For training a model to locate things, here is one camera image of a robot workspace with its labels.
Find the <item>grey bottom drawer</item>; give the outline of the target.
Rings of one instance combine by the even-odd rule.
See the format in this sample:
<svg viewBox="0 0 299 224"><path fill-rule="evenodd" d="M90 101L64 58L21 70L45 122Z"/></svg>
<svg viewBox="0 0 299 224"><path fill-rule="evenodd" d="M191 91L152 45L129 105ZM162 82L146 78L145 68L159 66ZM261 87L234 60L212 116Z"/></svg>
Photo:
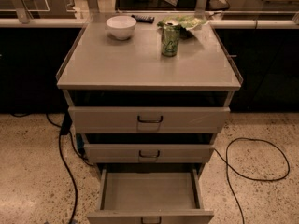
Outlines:
<svg viewBox="0 0 299 224"><path fill-rule="evenodd" d="M99 204L90 224L208 224L214 213L201 201L194 168L174 172L104 169Z"/></svg>

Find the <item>grey drawer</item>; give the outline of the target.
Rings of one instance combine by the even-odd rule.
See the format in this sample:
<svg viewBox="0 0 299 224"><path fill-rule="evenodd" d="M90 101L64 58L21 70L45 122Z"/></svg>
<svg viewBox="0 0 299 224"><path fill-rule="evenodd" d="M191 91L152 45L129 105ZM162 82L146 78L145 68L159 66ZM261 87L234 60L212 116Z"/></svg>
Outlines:
<svg viewBox="0 0 299 224"><path fill-rule="evenodd" d="M84 149L92 163L205 163L214 150L187 144L87 144Z"/></svg>
<svg viewBox="0 0 299 224"><path fill-rule="evenodd" d="M78 133L219 133L228 107L87 107L68 109Z"/></svg>
<svg viewBox="0 0 299 224"><path fill-rule="evenodd" d="M201 201L194 168L174 172L104 169L99 204L90 224L208 224L214 213Z"/></svg>

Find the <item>grey drawer cabinet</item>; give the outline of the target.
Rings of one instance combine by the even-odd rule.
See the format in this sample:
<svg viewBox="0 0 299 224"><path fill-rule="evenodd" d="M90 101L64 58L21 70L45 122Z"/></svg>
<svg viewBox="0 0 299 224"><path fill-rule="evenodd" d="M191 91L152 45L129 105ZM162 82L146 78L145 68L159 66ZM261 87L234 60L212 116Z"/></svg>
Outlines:
<svg viewBox="0 0 299 224"><path fill-rule="evenodd" d="M192 30L173 57L161 53L162 30L139 23L116 39L98 14L79 35L57 79L69 108L228 107L242 84L208 25ZM212 145L218 133L78 133L87 144Z"/></svg>

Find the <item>grey top drawer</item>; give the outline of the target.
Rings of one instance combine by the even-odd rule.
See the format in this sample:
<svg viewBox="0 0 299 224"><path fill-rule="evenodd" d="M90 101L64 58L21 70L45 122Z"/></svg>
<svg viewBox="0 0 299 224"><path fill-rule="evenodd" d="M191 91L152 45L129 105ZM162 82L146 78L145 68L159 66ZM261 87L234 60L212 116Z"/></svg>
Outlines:
<svg viewBox="0 0 299 224"><path fill-rule="evenodd" d="M219 133L228 107L87 107L68 109L78 133Z"/></svg>

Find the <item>grey middle drawer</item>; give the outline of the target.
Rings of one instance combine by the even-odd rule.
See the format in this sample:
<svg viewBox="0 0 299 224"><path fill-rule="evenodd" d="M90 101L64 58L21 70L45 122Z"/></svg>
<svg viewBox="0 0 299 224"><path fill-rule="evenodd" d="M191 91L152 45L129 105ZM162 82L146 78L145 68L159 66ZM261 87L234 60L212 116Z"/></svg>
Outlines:
<svg viewBox="0 0 299 224"><path fill-rule="evenodd" d="M87 144L84 149L92 163L205 163L214 150L187 144Z"/></svg>

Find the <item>green soda can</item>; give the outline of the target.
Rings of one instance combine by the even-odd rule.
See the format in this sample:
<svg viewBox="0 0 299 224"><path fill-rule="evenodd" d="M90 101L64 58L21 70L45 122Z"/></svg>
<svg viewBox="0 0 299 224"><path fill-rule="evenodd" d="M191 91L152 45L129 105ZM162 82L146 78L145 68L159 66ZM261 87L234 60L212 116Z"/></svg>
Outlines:
<svg viewBox="0 0 299 224"><path fill-rule="evenodd" d="M167 21L162 27L162 54L167 57L177 55L180 38L180 24L177 21Z"/></svg>

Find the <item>white bowl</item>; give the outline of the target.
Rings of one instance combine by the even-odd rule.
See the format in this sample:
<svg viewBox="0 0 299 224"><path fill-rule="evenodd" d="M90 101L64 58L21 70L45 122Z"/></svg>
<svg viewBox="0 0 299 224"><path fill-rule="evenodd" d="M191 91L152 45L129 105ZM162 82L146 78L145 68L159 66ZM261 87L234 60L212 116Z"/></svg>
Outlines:
<svg viewBox="0 0 299 224"><path fill-rule="evenodd" d="M131 16L114 16L107 20L107 29L118 40L126 40L132 36L136 19Z"/></svg>

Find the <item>black remote control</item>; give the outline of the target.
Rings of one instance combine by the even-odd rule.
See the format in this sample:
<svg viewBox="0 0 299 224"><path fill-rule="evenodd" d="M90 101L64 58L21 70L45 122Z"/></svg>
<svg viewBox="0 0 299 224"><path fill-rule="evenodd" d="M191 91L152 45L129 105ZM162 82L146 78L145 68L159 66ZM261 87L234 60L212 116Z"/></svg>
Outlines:
<svg viewBox="0 0 299 224"><path fill-rule="evenodd" d="M132 18L136 19L137 22L142 22L142 23L154 23L154 17L149 17L149 16L140 16L140 15L131 15Z"/></svg>

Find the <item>green chip bag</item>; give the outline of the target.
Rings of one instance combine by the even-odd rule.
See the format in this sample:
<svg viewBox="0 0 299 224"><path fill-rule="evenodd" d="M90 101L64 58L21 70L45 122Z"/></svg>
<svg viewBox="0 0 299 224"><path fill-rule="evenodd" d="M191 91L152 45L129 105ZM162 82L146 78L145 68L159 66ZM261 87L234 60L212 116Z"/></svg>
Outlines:
<svg viewBox="0 0 299 224"><path fill-rule="evenodd" d="M189 31L204 25L206 23L206 18L197 18L193 15L177 15L177 16L167 16L157 23L158 27L164 27L167 24L179 25L181 28Z"/></svg>

